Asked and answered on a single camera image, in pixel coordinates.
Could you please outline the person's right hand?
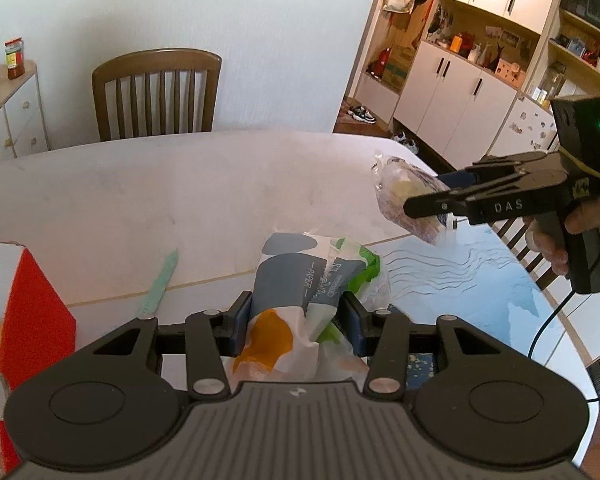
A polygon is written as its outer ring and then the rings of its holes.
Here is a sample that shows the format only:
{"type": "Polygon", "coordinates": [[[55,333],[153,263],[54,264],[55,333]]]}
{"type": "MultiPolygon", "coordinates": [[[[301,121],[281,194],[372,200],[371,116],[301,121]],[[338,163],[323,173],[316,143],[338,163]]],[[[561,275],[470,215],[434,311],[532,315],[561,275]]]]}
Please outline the person's right hand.
{"type": "MultiPolygon", "coordinates": [[[[533,217],[524,217],[529,226],[527,242],[534,252],[539,252],[551,265],[557,275],[569,273],[568,255],[539,226],[533,217]]],[[[600,232],[600,198],[580,203],[566,219],[566,229],[571,234],[581,234],[589,230],[600,232]]]]}

